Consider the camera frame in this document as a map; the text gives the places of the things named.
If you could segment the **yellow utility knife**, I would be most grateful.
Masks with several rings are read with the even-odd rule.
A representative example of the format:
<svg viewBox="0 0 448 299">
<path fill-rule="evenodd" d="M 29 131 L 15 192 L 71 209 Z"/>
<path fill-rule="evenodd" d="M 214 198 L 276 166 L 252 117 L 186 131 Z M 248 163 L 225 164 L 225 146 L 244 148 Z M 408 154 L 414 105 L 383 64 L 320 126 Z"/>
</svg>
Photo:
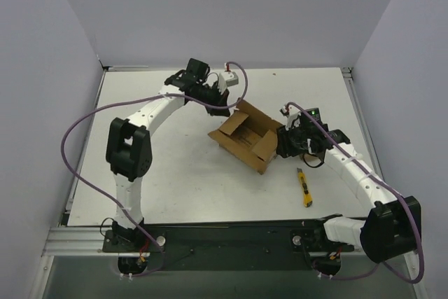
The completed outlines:
<svg viewBox="0 0 448 299">
<path fill-rule="evenodd" d="M 308 207 L 312 206 L 313 199 L 312 199 L 312 195 L 311 195 L 308 185 L 307 185 L 307 179 L 306 179 L 305 173 L 300 168 L 297 168 L 297 177 L 298 177 L 300 186 L 302 188 L 303 205 L 306 208 L 308 208 Z"/>
</svg>

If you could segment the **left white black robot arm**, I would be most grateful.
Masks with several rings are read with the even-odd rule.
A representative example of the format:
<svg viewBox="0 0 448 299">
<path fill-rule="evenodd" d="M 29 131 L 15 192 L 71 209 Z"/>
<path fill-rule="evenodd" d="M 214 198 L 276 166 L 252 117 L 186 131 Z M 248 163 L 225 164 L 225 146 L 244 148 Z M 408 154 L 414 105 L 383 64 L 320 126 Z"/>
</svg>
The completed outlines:
<svg viewBox="0 0 448 299">
<path fill-rule="evenodd" d="M 106 161 L 110 164 L 119 201 L 112 224 L 113 235 L 128 251 L 135 251 L 144 241 L 137 226 L 143 225 L 141 183 L 150 169 L 153 154 L 151 137 L 173 112 L 186 105 L 189 97 L 208 105 L 211 116 L 229 116 L 228 88 L 239 83 L 236 73 L 226 69 L 210 85 L 209 65 L 190 59 L 180 70 L 164 81 L 158 98 L 149 101 L 126 119 L 115 118 L 109 128 Z"/>
</svg>

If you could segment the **front aluminium rail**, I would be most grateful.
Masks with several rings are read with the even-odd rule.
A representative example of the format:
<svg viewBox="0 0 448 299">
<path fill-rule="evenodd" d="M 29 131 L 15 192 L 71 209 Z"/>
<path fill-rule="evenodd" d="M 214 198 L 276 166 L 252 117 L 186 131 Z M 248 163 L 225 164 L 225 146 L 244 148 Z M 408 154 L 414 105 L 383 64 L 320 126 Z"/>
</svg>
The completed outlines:
<svg viewBox="0 0 448 299">
<path fill-rule="evenodd" d="M 43 254 L 46 256 L 95 256 L 115 254 L 117 256 L 147 256 L 174 247 L 186 249 L 205 248 L 248 248 L 257 247 L 272 250 L 275 246 L 285 247 L 291 251 L 302 246 L 308 252 L 336 251 L 342 247 L 345 251 L 360 249 L 359 243 L 334 242 L 326 238 L 320 228 L 289 228 L 274 224 L 267 226 L 257 223 L 255 226 L 234 225 L 147 225 L 148 232 L 154 239 L 152 242 L 141 231 L 131 242 L 113 234 L 112 230 L 97 228 L 55 228 L 50 230 Z"/>
</svg>

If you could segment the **left side aluminium rail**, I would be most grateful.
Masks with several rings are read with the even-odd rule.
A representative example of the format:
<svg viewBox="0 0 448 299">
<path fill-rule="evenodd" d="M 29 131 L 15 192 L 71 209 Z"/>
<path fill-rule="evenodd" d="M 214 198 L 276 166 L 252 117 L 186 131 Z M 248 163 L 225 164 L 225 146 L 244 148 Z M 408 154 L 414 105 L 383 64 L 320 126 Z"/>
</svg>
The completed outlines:
<svg viewBox="0 0 448 299">
<path fill-rule="evenodd" d="M 62 137 L 62 139 L 65 140 L 64 144 L 67 145 L 68 140 L 70 140 L 70 139 L 74 140 L 74 132 L 76 130 L 81 131 L 82 135 L 83 135 L 83 138 L 81 140 L 76 140 L 74 142 L 75 145 L 80 146 L 79 149 L 81 150 L 80 155 L 78 156 L 78 159 L 74 164 L 71 164 L 68 161 L 68 154 L 69 154 L 68 148 L 64 147 L 64 151 L 62 151 L 63 147 L 60 146 L 61 156 L 62 156 L 62 158 L 66 158 L 66 160 L 63 160 L 63 162 L 65 164 L 67 164 L 67 163 L 69 164 L 68 170 L 69 170 L 69 173 L 71 174 L 69 191 L 67 192 L 66 201 L 64 202 L 64 206 L 62 208 L 62 215 L 60 216 L 60 219 L 59 219 L 60 225 L 67 226 L 67 223 L 69 221 L 71 208 L 74 203 L 74 198 L 75 198 L 76 189 L 77 189 L 77 185 L 78 185 L 78 177 L 74 174 L 74 172 L 77 174 L 79 174 L 81 172 L 84 157 L 85 157 L 85 152 L 88 147 L 88 140 L 90 138 L 92 123 L 93 123 L 94 118 L 95 118 L 94 116 L 88 116 L 84 120 L 80 121 L 79 124 L 75 125 L 73 128 L 69 127 L 69 129 L 66 131 L 66 133 Z"/>
</svg>

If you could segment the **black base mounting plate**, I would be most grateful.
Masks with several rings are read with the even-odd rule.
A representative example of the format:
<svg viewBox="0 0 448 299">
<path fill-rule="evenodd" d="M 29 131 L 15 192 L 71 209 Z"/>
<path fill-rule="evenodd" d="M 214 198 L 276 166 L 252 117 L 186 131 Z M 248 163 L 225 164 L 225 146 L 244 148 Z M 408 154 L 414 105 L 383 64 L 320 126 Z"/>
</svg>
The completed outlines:
<svg viewBox="0 0 448 299">
<path fill-rule="evenodd" d="M 145 224 L 122 234 L 115 225 L 104 235 L 103 252 L 118 255 L 119 270 L 164 271 L 309 270 L 314 256 L 352 252 L 329 241 L 321 219 L 229 223 Z"/>
</svg>

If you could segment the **brown cardboard express box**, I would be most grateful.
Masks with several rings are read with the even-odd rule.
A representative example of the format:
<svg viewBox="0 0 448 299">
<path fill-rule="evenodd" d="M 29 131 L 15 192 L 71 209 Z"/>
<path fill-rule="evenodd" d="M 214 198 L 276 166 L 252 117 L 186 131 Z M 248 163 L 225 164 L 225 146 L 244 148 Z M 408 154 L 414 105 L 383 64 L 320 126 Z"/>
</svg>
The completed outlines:
<svg viewBox="0 0 448 299">
<path fill-rule="evenodd" d="M 281 126 L 280 122 L 243 100 L 209 137 L 259 174 L 264 174 L 277 156 L 277 130 Z"/>
</svg>

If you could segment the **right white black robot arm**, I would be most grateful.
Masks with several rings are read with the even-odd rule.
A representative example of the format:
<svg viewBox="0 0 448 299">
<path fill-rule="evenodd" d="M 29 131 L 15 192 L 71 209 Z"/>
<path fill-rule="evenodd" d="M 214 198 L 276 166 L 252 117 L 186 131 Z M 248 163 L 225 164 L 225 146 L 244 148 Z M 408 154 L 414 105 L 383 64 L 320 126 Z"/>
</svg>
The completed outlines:
<svg viewBox="0 0 448 299">
<path fill-rule="evenodd" d="M 304 110 L 289 102 L 281 107 L 286 124 L 277 130 L 277 154 L 309 155 L 331 168 L 366 210 L 364 220 L 330 216 L 323 222 L 325 238 L 360 247 L 374 263 L 421 251 L 421 206 L 387 185 L 356 151 L 341 130 L 329 130 L 318 108 Z"/>
</svg>

